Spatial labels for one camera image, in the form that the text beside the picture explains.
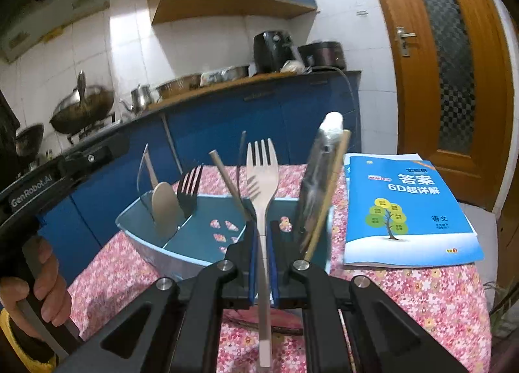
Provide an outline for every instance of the flower pattern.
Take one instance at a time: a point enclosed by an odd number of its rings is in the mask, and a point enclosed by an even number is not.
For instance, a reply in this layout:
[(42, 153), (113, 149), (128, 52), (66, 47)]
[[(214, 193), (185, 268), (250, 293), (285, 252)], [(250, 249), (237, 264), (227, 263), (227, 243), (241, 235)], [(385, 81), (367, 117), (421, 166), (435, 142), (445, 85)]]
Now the flower pattern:
[[(235, 168), (226, 169), (235, 181)], [(276, 196), (296, 198), (304, 170), (304, 165), (280, 166)], [(247, 195), (245, 168), (240, 172), (240, 188)], [(216, 167), (206, 166), (199, 193), (220, 195), (226, 192)], [(489, 316), (476, 266), (472, 263), (434, 269), (345, 269), (343, 252), (348, 204), (343, 176), (339, 178), (332, 203), (335, 210), (330, 274), (345, 280), (356, 275), (368, 276), (470, 372), (488, 371)], [(115, 235), (69, 288), (73, 298), (71, 318), (83, 339), (92, 336), (158, 277), (156, 270), (139, 256), (124, 233)], [(218, 372), (256, 371), (258, 333), (224, 321), (217, 357)], [(273, 334), (272, 360), (276, 373), (304, 373), (304, 338)]]

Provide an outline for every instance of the blue plastic basket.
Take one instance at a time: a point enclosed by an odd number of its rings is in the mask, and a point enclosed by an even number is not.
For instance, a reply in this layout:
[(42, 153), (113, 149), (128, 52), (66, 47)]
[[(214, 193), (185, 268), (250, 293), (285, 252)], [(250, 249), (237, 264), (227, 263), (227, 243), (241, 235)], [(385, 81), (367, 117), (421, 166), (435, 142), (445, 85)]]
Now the blue plastic basket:
[[(292, 219), (297, 199), (279, 198), (271, 202), (267, 221)], [(135, 200), (116, 219), (117, 226), (130, 238), (137, 252), (153, 265), (160, 275), (177, 280), (196, 276), (200, 270), (225, 257), (227, 247), (240, 237), (246, 222), (230, 196), (198, 195), (197, 209), (178, 232), (159, 234), (150, 215), (151, 192)], [(333, 207), (313, 255), (312, 262), (330, 271), (331, 232)], [(282, 239), (291, 240), (291, 234), (282, 232)]]

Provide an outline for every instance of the blue book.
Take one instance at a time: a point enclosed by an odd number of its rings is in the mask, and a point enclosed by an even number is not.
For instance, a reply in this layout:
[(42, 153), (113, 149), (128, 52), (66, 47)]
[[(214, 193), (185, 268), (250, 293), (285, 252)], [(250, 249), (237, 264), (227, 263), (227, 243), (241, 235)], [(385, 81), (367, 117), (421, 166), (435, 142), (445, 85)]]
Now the blue book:
[(483, 259), (477, 235), (429, 161), (352, 156), (344, 264), (432, 267)]

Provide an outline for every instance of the table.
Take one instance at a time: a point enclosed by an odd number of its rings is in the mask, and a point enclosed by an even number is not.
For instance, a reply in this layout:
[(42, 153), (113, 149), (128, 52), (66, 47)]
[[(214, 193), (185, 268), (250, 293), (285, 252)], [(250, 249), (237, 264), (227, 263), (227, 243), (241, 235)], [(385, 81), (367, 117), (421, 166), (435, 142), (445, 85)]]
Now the table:
[[(235, 169), (227, 169), (235, 180)], [(304, 165), (280, 166), (276, 196), (296, 198), (304, 170)], [(245, 180), (243, 168), (240, 172), (242, 191), (246, 190)], [(204, 167), (199, 193), (227, 194), (216, 167)], [(339, 178), (332, 202), (335, 210), (331, 275), (346, 280), (358, 274), (368, 276), (469, 371), (488, 371), (489, 316), (476, 266), (472, 263), (435, 269), (345, 269), (342, 259), (348, 205), (343, 176)], [(158, 277), (124, 233), (114, 236), (69, 288), (73, 301), (71, 318), (83, 339), (91, 337)], [(274, 334), (272, 347), (274, 371), (306, 371), (303, 337)], [(255, 371), (257, 358), (258, 333), (222, 323), (217, 371)]]

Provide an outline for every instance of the fork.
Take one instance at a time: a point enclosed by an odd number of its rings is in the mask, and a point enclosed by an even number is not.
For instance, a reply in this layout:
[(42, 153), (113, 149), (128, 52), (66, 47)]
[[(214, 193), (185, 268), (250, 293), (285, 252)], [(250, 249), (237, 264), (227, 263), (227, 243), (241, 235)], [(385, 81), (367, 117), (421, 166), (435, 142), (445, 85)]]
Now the fork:
[(176, 196), (186, 219), (193, 215), (196, 209), (196, 199), (200, 187), (202, 170), (203, 164), (190, 169), (182, 175), (178, 183)]
[(265, 141), (247, 145), (247, 186), (249, 198), (256, 212), (258, 227), (258, 326), (259, 326), (259, 366), (269, 369), (272, 364), (272, 330), (271, 330), (271, 287), (268, 276), (267, 234), (265, 229), (266, 214), (279, 184), (278, 160), (276, 150), (270, 138), (268, 155)]

